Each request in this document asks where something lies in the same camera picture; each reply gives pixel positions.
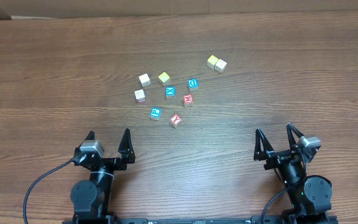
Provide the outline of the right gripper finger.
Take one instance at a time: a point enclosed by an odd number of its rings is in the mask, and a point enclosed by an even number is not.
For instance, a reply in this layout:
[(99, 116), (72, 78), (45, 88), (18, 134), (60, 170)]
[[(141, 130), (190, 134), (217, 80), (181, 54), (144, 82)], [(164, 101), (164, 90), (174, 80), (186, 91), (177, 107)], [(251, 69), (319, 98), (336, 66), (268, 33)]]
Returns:
[(286, 125), (286, 130), (287, 130), (287, 136), (288, 136), (288, 142), (289, 142), (289, 146), (290, 149), (294, 149), (295, 145), (297, 145), (295, 138), (294, 138), (294, 134), (300, 139), (301, 137), (304, 136), (304, 134), (302, 132), (300, 132), (298, 129), (296, 129), (296, 127), (294, 127), (294, 125), (292, 125), (291, 123), (288, 123)]
[(273, 153), (274, 149), (261, 129), (255, 130), (255, 156), (267, 156)]

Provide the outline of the blue P block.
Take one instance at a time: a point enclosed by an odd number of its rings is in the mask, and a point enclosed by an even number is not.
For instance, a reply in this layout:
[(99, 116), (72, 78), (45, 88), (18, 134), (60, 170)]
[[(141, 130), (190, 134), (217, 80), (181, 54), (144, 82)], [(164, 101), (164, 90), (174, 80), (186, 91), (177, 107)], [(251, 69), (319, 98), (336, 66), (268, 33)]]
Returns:
[(150, 118), (159, 120), (162, 114), (162, 110), (160, 108), (153, 107), (150, 112)]

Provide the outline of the red Y block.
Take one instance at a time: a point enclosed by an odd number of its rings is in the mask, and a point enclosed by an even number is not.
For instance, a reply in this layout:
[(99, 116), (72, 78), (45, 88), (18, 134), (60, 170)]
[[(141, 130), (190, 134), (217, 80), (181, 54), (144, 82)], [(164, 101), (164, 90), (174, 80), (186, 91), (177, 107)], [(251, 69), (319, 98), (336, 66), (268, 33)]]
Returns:
[(178, 114), (174, 114), (170, 118), (170, 123), (174, 128), (177, 128), (182, 121), (183, 119)]

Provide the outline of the red M block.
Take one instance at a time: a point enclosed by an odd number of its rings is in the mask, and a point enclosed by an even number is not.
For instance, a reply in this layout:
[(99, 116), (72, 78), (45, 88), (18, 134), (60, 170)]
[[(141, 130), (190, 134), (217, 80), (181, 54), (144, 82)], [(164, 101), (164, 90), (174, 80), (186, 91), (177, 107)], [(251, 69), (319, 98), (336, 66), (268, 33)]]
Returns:
[(193, 95), (184, 95), (183, 96), (184, 107), (190, 107), (194, 105)]

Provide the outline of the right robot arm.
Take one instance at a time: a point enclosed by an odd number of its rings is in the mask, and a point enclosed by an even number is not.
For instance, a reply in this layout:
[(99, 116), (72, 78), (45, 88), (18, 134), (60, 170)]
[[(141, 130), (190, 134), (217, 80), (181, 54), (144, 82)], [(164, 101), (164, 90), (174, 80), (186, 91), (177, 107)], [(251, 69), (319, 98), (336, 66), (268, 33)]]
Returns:
[[(261, 129), (255, 130), (254, 160), (264, 161), (264, 169), (272, 169), (284, 189), (265, 205), (261, 215), (251, 218), (252, 223), (337, 223), (330, 217), (332, 183), (320, 175), (308, 175), (307, 163), (311, 162), (321, 147), (316, 136), (305, 136), (294, 125), (286, 125), (289, 149), (275, 151)], [(267, 210), (281, 195), (287, 194), (291, 209), (281, 215), (267, 216)]]

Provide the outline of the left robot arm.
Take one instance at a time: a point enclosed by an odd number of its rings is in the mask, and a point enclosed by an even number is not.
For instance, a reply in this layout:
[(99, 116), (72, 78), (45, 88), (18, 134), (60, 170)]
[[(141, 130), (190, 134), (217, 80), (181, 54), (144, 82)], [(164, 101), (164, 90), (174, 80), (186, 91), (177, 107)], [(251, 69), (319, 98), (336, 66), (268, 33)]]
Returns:
[(90, 131), (75, 149), (73, 163), (89, 170), (89, 179), (77, 182), (70, 193), (74, 206), (73, 223), (120, 223), (109, 211), (115, 171), (126, 170), (135, 162), (135, 153), (129, 129), (124, 131), (118, 152), (120, 157), (104, 158), (104, 148)]

